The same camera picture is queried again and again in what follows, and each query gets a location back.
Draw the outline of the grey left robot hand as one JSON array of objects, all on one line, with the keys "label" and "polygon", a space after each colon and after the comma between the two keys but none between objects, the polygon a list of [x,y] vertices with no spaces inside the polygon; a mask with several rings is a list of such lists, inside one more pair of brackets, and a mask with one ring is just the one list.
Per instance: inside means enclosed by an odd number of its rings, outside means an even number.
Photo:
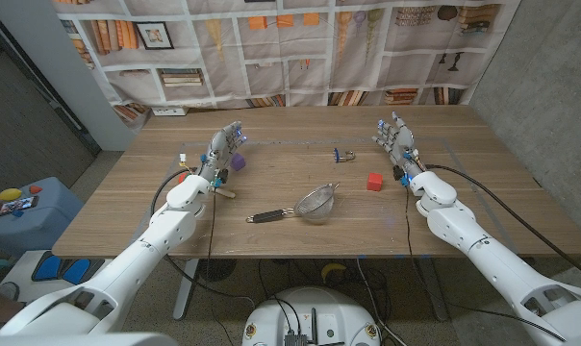
[{"label": "grey left robot hand", "polygon": [[212,181],[216,174],[230,165],[232,157],[246,141],[241,131],[240,121],[232,122],[216,132],[205,152],[205,160],[197,170],[197,175]]}]

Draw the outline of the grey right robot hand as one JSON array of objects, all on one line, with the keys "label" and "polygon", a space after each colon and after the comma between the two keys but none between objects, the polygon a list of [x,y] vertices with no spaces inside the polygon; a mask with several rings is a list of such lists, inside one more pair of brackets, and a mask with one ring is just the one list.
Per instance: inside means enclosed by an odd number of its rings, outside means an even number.
[{"label": "grey right robot hand", "polygon": [[391,123],[384,120],[378,122],[377,134],[372,140],[388,155],[397,181],[408,185],[415,176],[424,171],[418,163],[414,135],[395,111],[392,112]]}]

